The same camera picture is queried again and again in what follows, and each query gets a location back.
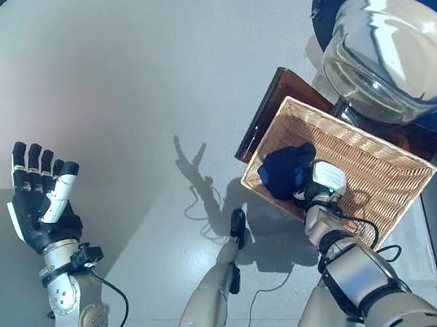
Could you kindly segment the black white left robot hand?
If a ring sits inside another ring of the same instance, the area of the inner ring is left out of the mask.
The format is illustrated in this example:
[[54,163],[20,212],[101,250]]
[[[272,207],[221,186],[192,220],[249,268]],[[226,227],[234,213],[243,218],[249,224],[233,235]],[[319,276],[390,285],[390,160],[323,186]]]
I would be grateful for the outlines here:
[[11,152],[13,198],[7,209],[21,241],[42,254],[51,244],[78,241],[83,224],[69,196],[79,164],[54,158],[52,150],[16,142]]

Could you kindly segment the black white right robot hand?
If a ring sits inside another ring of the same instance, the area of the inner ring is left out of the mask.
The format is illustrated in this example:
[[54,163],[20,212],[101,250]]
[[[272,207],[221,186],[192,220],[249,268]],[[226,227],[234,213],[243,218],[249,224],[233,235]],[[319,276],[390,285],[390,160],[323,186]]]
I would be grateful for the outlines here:
[[347,182],[344,171],[332,163],[320,160],[309,169],[305,183],[292,197],[295,203],[304,206],[317,196],[342,197],[346,194],[346,190]]

